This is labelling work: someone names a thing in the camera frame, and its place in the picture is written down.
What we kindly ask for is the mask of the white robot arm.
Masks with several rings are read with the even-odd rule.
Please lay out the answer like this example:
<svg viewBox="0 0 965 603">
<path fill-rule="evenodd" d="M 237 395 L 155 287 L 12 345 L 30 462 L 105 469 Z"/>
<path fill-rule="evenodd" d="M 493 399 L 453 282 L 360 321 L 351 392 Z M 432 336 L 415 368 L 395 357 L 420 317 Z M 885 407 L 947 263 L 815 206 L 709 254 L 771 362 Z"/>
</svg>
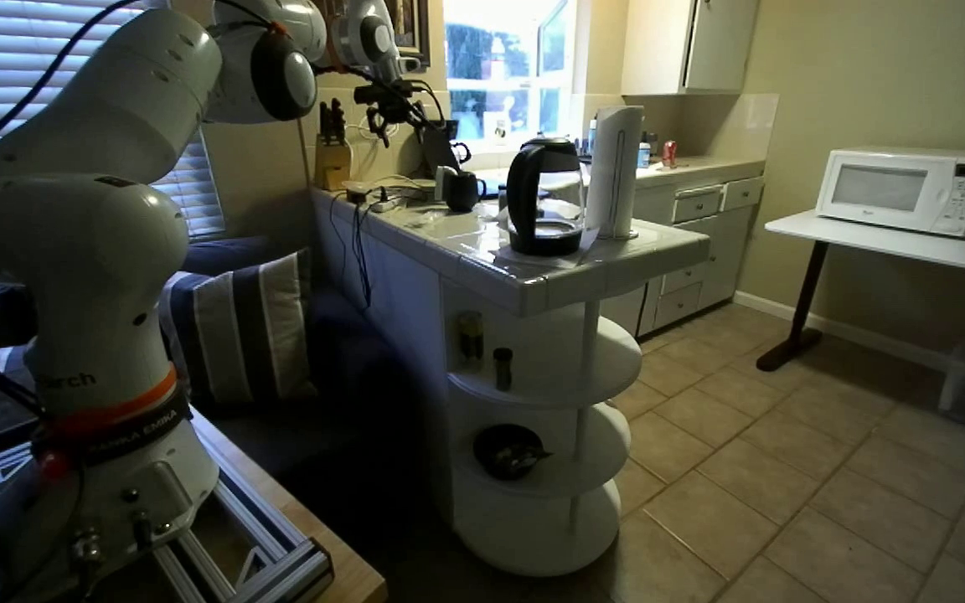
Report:
<svg viewBox="0 0 965 603">
<path fill-rule="evenodd" d="M 0 596 L 81 593 L 184 533 L 218 486 L 158 326 L 187 223 L 155 184 L 204 120 L 298 120 L 335 63 L 402 77 L 384 0 L 220 0 L 206 22 L 145 8 L 0 136 L 0 275 L 32 297 L 46 407 L 0 486 Z"/>
</svg>

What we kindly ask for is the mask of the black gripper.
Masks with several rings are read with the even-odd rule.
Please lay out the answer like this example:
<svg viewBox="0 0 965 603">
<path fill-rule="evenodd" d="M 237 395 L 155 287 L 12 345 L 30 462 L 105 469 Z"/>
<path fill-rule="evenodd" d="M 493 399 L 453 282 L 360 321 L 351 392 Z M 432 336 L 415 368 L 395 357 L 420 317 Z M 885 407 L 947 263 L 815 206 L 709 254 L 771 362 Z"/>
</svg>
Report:
<svg viewBox="0 0 965 603">
<path fill-rule="evenodd" d="M 412 125 L 426 120 L 426 110 L 412 99 L 420 79 L 393 79 L 393 82 L 360 82 L 351 89 L 351 99 L 366 106 L 366 120 L 372 134 L 380 134 L 387 125 Z"/>
</svg>

